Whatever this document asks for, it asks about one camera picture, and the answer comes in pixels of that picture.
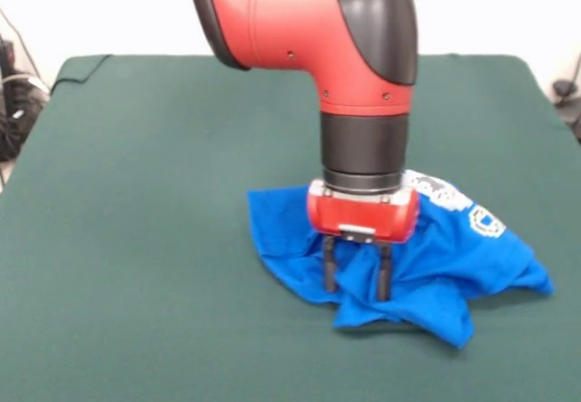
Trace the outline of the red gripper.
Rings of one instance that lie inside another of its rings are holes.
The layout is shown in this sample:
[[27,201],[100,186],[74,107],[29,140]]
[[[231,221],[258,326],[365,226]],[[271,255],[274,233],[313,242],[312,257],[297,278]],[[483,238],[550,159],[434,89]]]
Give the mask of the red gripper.
[[388,301],[391,290],[392,252],[390,243],[407,241],[419,217],[419,193],[407,185],[394,192],[354,194],[333,190],[321,179],[307,190],[306,207],[312,228],[327,234],[322,241],[324,287],[337,291],[335,237],[380,243],[377,298]]

